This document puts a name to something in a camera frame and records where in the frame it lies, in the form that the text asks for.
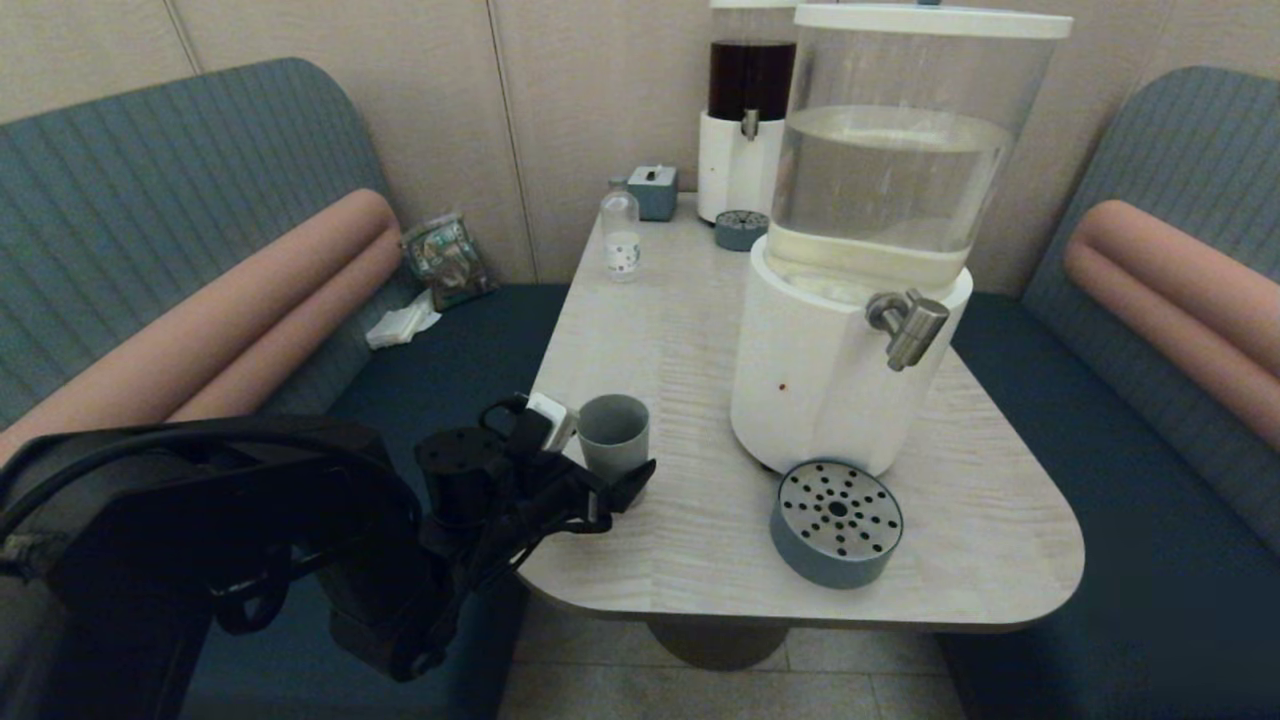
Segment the dark blue seat cushion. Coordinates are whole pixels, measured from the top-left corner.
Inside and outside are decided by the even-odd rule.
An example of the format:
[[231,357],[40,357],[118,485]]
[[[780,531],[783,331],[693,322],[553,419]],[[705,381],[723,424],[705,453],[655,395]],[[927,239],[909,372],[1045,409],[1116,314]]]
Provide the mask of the dark blue seat cushion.
[[[530,391],[567,292],[506,284],[445,311],[410,343],[376,351],[329,413],[378,430],[422,495],[415,445]],[[497,720],[527,603],[513,577],[471,596],[444,664],[398,683],[333,641],[330,605],[307,577],[265,630],[210,630],[180,720]]]
[[938,635],[969,720],[1280,720],[1280,557],[1020,302],[977,293],[954,347],[1085,544],[1047,618]]

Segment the small round drip tray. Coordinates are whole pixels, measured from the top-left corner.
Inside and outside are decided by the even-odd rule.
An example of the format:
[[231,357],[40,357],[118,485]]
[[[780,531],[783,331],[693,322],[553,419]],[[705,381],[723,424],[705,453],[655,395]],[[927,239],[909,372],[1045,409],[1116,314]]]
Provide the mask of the small round drip tray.
[[767,214],[749,210],[722,211],[714,220],[714,241],[721,249],[733,252],[750,252],[753,245],[771,227]]

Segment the large round perforated drip tray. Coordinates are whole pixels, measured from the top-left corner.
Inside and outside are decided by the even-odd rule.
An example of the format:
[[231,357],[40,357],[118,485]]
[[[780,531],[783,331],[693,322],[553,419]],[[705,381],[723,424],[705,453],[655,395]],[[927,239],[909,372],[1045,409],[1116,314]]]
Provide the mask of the large round perforated drip tray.
[[785,473],[769,518],[785,564],[810,583],[841,591],[878,580],[904,530],[901,506],[877,477],[829,459]]

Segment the blue-grey tissue box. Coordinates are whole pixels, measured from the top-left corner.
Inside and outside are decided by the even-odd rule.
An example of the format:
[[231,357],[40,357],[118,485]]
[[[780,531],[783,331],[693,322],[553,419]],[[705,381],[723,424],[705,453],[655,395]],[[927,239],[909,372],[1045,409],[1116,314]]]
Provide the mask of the blue-grey tissue box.
[[627,179],[641,222],[669,222],[678,201],[678,168],[663,164],[636,167]]

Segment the grey-blue plastic cup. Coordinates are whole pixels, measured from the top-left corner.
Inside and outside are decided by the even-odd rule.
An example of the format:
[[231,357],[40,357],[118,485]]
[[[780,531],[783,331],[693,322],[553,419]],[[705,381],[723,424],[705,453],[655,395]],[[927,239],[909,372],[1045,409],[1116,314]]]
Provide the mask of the grey-blue plastic cup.
[[588,470],[616,488],[649,456],[650,413],[630,395],[602,395],[579,413],[579,443]]

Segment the crumpled white tissue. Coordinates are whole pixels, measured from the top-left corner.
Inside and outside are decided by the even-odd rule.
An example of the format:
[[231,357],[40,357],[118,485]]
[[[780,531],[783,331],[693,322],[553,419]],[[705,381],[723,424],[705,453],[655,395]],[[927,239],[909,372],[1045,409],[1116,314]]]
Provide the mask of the crumpled white tissue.
[[440,319],[442,314],[435,309],[433,291],[425,290],[406,307],[385,313],[365,334],[366,345],[372,351],[407,345],[416,334],[430,329]]

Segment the clear bottle with white label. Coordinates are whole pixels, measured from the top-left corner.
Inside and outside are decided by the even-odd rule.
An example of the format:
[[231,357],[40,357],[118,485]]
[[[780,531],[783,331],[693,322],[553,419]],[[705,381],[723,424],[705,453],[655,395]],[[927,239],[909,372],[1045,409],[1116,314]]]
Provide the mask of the clear bottle with white label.
[[605,269],[613,282],[623,283],[634,281],[640,268],[640,205],[625,177],[611,178],[608,188],[598,213]]

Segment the green printed snack bag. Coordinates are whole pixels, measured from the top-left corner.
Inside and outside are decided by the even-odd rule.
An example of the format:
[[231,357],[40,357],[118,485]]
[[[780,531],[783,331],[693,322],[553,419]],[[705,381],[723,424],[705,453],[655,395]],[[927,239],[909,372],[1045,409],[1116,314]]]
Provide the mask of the green printed snack bag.
[[404,263],[439,313],[495,292],[465,215],[449,211],[411,227],[399,241]]

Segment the dark drink dispenser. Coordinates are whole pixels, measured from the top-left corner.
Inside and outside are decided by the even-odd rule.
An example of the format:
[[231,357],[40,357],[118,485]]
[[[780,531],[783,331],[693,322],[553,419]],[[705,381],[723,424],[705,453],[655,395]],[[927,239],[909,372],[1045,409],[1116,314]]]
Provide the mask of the dark drink dispenser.
[[[788,110],[800,0],[709,0],[713,36],[707,104],[699,118],[698,215],[769,214]],[[748,142],[744,110],[759,110]]]

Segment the large clear water dispenser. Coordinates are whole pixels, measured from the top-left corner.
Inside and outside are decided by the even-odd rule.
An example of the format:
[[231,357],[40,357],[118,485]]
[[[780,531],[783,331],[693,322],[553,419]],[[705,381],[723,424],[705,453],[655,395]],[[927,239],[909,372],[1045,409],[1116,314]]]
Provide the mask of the large clear water dispenser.
[[[751,247],[730,424],[776,471],[890,469],[975,284],[966,261],[1070,15],[945,0],[803,4],[771,227]],[[887,366],[870,297],[951,313]]]

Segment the metal water dispenser tap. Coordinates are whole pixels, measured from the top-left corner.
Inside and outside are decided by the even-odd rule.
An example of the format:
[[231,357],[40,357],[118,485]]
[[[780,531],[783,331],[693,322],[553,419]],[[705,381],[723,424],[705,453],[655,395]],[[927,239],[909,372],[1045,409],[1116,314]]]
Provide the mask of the metal water dispenser tap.
[[928,299],[915,288],[904,293],[876,293],[865,310],[868,324],[890,336],[886,356],[892,372],[915,366],[934,343],[950,315],[942,302]]

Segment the grey table pedestal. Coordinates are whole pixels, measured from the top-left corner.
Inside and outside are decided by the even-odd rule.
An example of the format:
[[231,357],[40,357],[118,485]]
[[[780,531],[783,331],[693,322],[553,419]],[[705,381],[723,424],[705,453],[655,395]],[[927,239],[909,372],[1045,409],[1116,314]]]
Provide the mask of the grey table pedestal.
[[652,620],[646,628],[676,659],[718,673],[742,671],[767,661],[790,633],[787,624],[759,618],[677,618]]

